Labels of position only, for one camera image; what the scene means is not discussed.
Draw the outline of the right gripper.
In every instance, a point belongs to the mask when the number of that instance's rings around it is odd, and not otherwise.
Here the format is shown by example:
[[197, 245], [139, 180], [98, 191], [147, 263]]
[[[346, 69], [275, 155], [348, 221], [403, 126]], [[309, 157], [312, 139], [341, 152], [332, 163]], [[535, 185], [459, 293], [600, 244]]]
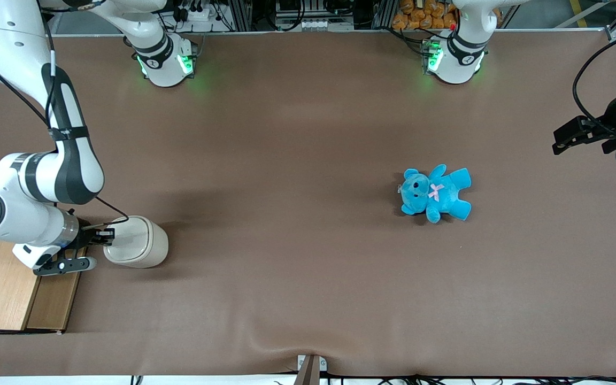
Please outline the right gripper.
[[82, 227], [86, 225], [89, 225], [89, 222], [78, 217], [53, 219], [34, 241], [15, 244], [14, 255], [39, 277], [93, 270], [96, 267], [95, 258], [66, 258], [65, 256], [66, 251], [72, 250], [75, 254], [83, 247], [81, 245], [81, 237], [84, 234]]

